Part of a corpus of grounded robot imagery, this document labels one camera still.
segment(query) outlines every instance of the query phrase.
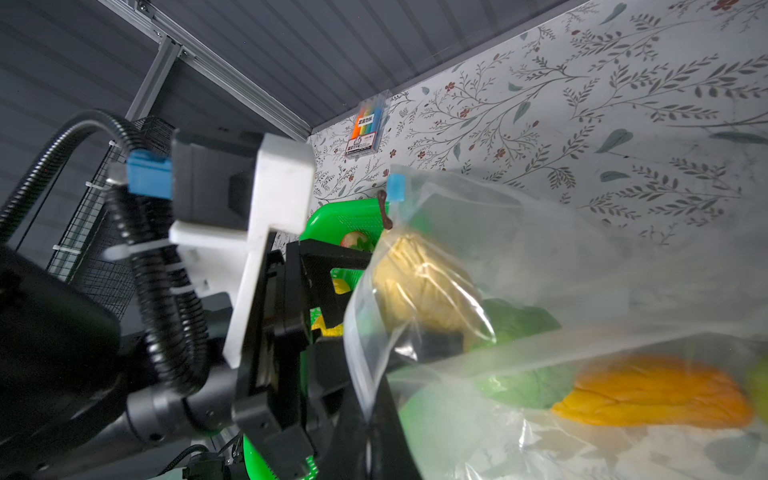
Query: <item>ziplock bag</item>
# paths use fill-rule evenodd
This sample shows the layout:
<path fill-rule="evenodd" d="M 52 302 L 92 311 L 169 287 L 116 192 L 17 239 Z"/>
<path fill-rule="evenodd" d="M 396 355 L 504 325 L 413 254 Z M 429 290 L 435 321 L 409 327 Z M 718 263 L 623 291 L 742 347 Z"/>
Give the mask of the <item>ziplock bag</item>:
<path fill-rule="evenodd" d="M 498 184 L 405 178 L 349 301 L 424 478 L 764 478 L 766 202 L 652 249 Z"/>

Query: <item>white bracket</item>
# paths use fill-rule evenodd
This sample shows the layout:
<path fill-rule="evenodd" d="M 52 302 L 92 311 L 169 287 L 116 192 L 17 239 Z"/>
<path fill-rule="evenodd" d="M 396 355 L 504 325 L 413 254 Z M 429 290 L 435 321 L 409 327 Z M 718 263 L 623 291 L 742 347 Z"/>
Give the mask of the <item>white bracket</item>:
<path fill-rule="evenodd" d="M 300 234 L 310 211 L 315 180 L 312 148 L 265 134 L 256 159 L 248 230 L 231 230 L 176 221 L 171 243 L 187 268 L 198 296 L 226 292 L 233 305 L 223 356 L 233 369 L 240 366 L 243 339 L 261 272 L 270 230 Z"/>

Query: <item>marker set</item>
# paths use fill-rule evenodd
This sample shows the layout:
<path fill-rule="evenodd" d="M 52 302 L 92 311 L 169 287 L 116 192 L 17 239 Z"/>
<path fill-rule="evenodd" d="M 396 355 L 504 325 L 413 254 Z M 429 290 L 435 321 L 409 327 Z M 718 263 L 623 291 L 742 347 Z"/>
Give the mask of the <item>marker set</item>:
<path fill-rule="evenodd" d="M 381 130 L 384 127 L 382 122 L 389 96 L 389 92 L 385 91 L 360 102 L 352 136 L 346 143 L 345 154 L 347 157 L 359 157 L 379 149 L 379 140 L 383 133 Z"/>

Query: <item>floral pattern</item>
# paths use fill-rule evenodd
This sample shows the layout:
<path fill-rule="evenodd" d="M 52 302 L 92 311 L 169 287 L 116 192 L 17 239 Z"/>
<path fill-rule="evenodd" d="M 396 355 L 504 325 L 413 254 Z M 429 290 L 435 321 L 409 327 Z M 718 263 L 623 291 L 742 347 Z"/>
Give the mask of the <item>floral pattern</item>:
<path fill-rule="evenodd" d="M 669 245 L 756 191 L 767 5 L 587 2 L 392 97 L 377 154 L 343 156 L 354 117 L 312 135 L 312 211 L 372 197 L 396 162 L 507 184 Z"/>

